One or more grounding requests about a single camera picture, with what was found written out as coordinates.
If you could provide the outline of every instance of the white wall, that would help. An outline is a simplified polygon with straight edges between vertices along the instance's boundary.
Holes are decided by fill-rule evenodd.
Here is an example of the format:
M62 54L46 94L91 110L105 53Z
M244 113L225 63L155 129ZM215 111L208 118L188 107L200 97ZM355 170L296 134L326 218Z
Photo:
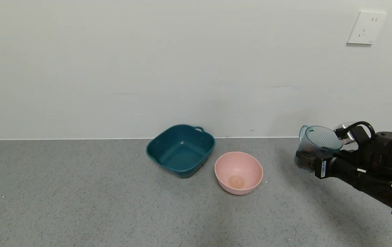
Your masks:
M371 47L345 44L360 10L388 13ZM392 0L0 1L0 139L347 120L392 131Z

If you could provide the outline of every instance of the clear plastic pitcher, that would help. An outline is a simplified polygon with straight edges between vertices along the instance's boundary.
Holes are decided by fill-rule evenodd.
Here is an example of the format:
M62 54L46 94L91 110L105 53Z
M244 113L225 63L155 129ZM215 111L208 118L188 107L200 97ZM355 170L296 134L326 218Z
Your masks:
M299 147L298 151L309 154L314 157L324 157L339 151L343 143L338 139L333 130L323 126L304 125L299 130ZM295 156L295 164L307 172L312 172L307 166L301 164L301 161Z

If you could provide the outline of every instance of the wall socket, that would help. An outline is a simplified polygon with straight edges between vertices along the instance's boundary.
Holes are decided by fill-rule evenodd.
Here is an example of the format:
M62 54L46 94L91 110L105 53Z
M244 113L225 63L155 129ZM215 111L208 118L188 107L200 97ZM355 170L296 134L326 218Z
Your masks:
M347 43L373 44L387 15L387 13L359 12Z

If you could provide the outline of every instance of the floor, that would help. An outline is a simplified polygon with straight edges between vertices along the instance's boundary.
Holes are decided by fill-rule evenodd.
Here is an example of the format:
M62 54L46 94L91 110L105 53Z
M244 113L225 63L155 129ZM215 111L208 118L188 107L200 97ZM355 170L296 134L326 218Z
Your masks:
M186 179L153 163L148 142L0 141L0 246L392 246L391 210L299 170L297 139L218 139ZM229 151L263 166L248 195L216 181Z

